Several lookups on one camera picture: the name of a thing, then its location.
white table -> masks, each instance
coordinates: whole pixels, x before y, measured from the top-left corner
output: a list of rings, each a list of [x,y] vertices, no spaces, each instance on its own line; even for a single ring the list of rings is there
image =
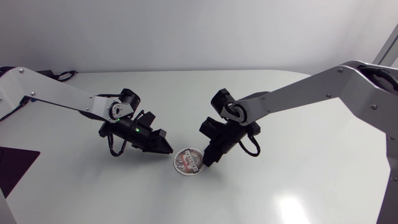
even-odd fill
[[[130,145],[120,157],[99,137],[102,122],[43,102],[0,123],[0,143],[40,151],[7,202],[23,223],[375,223],[389,176],[385,135],[339,99],[258,121],[257,158],[236,146],[196,176],[173,167],[175,153],[204,150],[199,132],[227,88],[236,99],[307,75],[275,70],[78,74],[67,82],[91,94],[130,88],[138,109],[156,115],[172,155]],[[254,150],[245,138],[244,142]],[[119,149],[122,140],[115,139]]]

black cable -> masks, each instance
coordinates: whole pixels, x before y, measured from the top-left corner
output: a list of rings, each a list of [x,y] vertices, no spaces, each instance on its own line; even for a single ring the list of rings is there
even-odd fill
[[[228,102],[228,98],[226,97],[226,95],[224,96],[224,98],[225,98],[224,107],[227,110],[227,112],[235,117],[239,117],[239,113],[237,111],[232,111],[231,108],[229,108],[228,103],[230,102]]]
[[[248,137],[250,139],[250,141],[255,145],[255,147],[257,148],[257,152],[253,153],[253,152],[249,152],[243,145],[242,141],[239,140],[239,145],[241,146],[241,148],[243,149],[243,151],[247,154],[249,154],[252,157],[257,157],[259,156],[261,149],[260,149],[260,145],[257,143],[256,139],[254,138],[254,136],[249,136]]]
[[[60,82],[66,82],[69,79],[71,79],[72,77],[74,77],[78,72],[71,70],[71,71],[67,71],[67,72],[62,72],[59,75],[55,75],[54,78]],[[66,78],[61,78],[62,76],[66,75],[66,74],[70,74],[70,76],[66,77]]]
[[[377,77],[385,79],[389,82],[395,91],[398,91],[398,80],[395,79],[388,71],[384,69],[370,68],[370,67],[361,67],[358,68],[359,71],[364,73],[365,75],[375,75]]]
[[[8,118],[9,116],[11,116],[13,113],[15,113],[17,110],[23,108],[26,104],[28,104],[28,102],[30,101],[30,98],[27,97],[22,103],[20,103],[15,109],[13,109],[10,113],[8,113],[7,115],[3,116],[2,118],[0,118],[0,122],[4,121],[6,118]]]
[[[142,114],[144,114],[144,110],[141,110],[141,111],[137,114],[136,118],[134,118],[134,120],[133,120],[134,124],[137,124],[138,118],[139,118]]]
[[[124,94],[98,94],[97,96],[102,96],[102,97],[119,97],[119,96],[124,96]]]
[[[115,151],[113,151],[113,134],[108,134],[107,137],[108,137],[108,145],[109,145],[109,150],[111,152],[111,155],[114,156],[114,157],[120,156],[124,152],[124,149],[126,148],[127,140],[126,139],[124,140],[122,148],[120,149],[120,151],[119,152],[115,152]]]

